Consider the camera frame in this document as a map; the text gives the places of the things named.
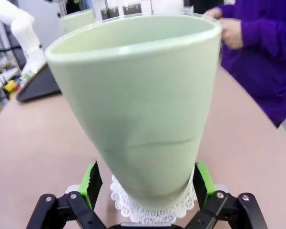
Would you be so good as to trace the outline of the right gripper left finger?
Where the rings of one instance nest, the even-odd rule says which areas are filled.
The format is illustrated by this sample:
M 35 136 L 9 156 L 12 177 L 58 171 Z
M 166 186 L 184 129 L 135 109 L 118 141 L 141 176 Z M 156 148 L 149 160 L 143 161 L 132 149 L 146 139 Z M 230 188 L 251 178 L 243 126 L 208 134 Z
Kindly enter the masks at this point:
M 62 229 L 68 221 L 77 221 L 81 229 L 106 228 L 94 212 L 101 186 L 98 163 L 94 161 L 75 191 L 59 198 L 53 194 L 41 195 L 26 228 Z

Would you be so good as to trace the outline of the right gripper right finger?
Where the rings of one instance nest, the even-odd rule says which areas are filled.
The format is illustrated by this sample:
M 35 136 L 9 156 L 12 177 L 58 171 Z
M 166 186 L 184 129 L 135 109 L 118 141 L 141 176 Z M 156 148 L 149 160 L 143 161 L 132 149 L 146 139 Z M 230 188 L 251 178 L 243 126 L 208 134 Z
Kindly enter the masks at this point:
M 212 229 L 218 221 L 226 221 L 232 229 L 267 229 L 255 196 L 241 193 L 237 197 L 217 190 L 203 163 L 196 163 L 192 183 L 199 211 L 185 226 L 187 229 Z

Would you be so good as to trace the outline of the person's right hand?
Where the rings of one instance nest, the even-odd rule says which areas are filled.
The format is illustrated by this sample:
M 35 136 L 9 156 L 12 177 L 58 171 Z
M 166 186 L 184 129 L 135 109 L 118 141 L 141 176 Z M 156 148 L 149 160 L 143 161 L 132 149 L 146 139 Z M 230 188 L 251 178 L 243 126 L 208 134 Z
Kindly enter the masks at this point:
M 223 12 L 222 10 L 219 8 L 219 7 L 215 7 L 215 8 L 212 8 L 210 10 L 207 10 L 203 16 L 205 17 L 210 17 L 210 18 L 214 18 L 214 19 L 220 19 L 222 18 L 223 16 Z

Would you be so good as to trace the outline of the person's left hand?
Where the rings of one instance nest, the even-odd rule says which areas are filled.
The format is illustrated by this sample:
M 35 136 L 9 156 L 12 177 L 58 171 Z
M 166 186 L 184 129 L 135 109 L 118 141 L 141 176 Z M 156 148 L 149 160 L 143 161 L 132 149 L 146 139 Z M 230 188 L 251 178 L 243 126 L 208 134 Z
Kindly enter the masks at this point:
M 222 39 L 231 49 L 243 48 L 241 21 L 237 19 L 222 18 L 219 20 L 222 25 Z

